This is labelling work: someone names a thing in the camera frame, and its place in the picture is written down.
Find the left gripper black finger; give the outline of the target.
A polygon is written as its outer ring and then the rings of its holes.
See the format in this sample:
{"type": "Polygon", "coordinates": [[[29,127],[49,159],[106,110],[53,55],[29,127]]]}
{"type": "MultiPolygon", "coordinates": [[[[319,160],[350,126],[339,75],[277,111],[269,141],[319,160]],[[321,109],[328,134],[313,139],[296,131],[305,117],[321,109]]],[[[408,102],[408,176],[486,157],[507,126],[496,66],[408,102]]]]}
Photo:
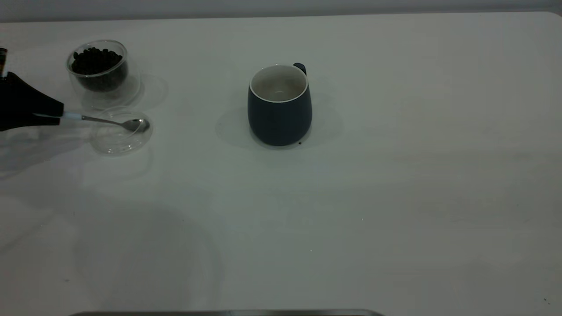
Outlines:
{"type": "Polygon", "coordinates": [[[40,114],[60,117],[64,104],[36,90],[12,72],[1,79],[0,109],[4,114],[40,114]]]}
{"type": "Polygon", "coordinates": [[[42,117],[42,116],[1,116],[0,131],[8,131],[11,129],[31,127],[31,126],[58,126],[60,118],[42,117]]]}

